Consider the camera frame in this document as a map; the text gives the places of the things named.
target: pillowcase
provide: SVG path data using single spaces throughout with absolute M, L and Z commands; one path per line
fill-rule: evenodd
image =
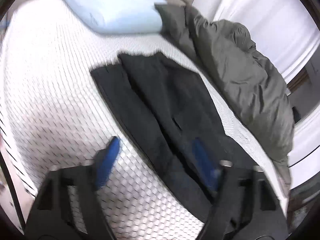
M 72 11 L 100 34 L 159 33 L 155 3 L 165 0 L 65 0 Z

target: white mattress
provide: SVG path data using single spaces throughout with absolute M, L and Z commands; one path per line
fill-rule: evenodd
M 32 0 L 20 7 L 3 42 L 0 103 L 4 137 L 28 190 L 36 193 L 35 187 L 52 165 L 78 165 L 118 136 L 121 153 L 107 185 L 98 192 L 116 237 L 196 238 L 203 223 L 177 202 L 146 165 L 100 97 L 89 72 L 92 67 L 116 62 L 119 52 L 150 55 L 156 51 L 201 75 L 226 134 L 261 166 L 285 212 L 287 199 L 271 161 L 192 61 L 158 34 L 99 36 L 62 0 Z M 74 198 L 76 224 L 85 231 Z

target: white bedsheet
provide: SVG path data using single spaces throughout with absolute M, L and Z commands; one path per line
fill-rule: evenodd
M 1 111 L 12 149 L 39 187 L 52 165 L 74 166 L 104 148 L 112 136 L 121 153 L 99 191 L 116 237 L 195 239 L 203 223 L 178 203 L 117 125 L 90 76 L 93 66 L 114 63 L 119 52 L 162 51 L 187 69 L 196 65 L 160 35 L 99 36 L 62 0 L 33 0 L 13 15 L 1 54 Z M 262 167 L 286 211 L 275 169 L 253 135 L 200 73 L 225 132 Z M 81 218 L 77 226 L 83 231 Z

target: white cloth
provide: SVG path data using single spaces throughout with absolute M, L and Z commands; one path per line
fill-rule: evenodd
M 286 83 L 320 43 L 320 31 L 300 0 L 194 0 L 193 6 L 210 21 L 226 19 L 246 26 L 257 50 Z
M 99 191 L 116 237 L 196 238 L 203 223 L 146 165 L 90 76 L 92 67 L 115 63 L 119 52 L 151 55 L 156 51 L 200 74 L 225 133 L 261 166 L 286 212 L 287 199 L 270 159 L 186 55 L 158 34 L 97 35 L 62 0 L 33 0 L 22 6 L 12 17 L 1 54 L 0 103 L 8 113 L 21 162 L 36 186 L 52 165 L 77 165 L 118 136 L 120 155 L 107 185 Z

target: white curtain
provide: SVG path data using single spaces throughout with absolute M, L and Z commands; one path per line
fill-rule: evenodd
M 287 83 L 320 43 L 320 31 L 300 0 L 194 0 L 193 6 L 210 21 L 245 25 Z

